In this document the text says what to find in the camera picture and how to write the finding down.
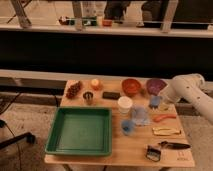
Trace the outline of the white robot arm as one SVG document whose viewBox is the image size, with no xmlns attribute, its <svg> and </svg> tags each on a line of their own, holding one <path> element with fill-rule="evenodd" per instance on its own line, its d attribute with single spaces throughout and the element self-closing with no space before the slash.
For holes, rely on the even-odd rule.
<svg viewBox="0 0 213 171">
<path fill-rule="evenodd" d="M 201 90 L 204 85 L 205 79 L 200 74 L 177 75 L 160 91 L 159 95 L 165 104 L 177 103 L 184 98 L 213 124 L 213 98 Z"/>
</svg>

